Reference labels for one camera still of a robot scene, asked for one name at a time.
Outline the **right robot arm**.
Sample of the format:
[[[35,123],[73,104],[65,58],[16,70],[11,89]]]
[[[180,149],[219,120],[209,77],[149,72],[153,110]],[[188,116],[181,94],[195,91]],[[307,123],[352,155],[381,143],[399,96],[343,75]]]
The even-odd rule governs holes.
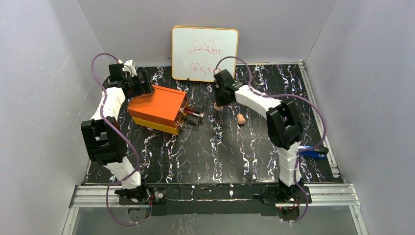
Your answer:
[[[267,97],[248,84],[234,80],[227,70],[216,70],[214,79],[217,106],[235,102],[254,110],[266,119],[268,137],[278,154],[279,195],[285,200],[294,198],[302,185],[298,150],[303,134],[303,125],[295,103],[284,103]]]

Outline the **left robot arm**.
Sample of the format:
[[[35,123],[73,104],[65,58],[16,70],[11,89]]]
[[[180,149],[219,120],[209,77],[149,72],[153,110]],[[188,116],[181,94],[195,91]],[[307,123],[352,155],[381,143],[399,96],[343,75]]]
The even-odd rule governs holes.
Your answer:
[[[110,75],[102,83],[102,98],[94,115],[81,123],[81,132],[92,162],[110,170],[120,180],[121,197],[143,203],[150,193],[139,171],[127,158],[131,146],[117,122],[122,104],[128,98],[152,94],[155,90],[147,73],[137,72],[133,60],[109,65]]]

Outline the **beige gourd makeup sponge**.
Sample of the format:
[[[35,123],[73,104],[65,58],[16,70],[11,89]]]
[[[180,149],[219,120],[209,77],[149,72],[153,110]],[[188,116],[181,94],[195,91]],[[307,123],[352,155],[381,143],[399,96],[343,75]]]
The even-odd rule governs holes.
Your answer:
[[[244,125],[246,123],[246,119],[244,118],[242,114],[238,114],[236,116],[236,120],[237,120],[238,125]]]

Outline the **orange drawer organizer box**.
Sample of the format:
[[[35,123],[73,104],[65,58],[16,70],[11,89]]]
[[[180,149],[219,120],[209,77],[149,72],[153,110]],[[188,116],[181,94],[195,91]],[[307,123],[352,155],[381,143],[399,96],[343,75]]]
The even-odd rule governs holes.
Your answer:
[[[183,124],[187,93],[154,85],[154,92],[132,98],[127,111],[135,124],[178,135]]]

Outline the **small round pink puff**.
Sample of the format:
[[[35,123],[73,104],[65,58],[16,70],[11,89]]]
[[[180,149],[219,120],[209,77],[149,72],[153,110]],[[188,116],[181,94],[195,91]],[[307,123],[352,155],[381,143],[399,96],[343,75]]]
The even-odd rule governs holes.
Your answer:
[[[222,111],[222,110],[223,110],[223,106],[218,106],[218,105],[217,105],[217,103],[214,103],[214,104],[213,104],[213,107],[214,107],[214,109],[215,109],[215,110],[217,110],[217,111]]]

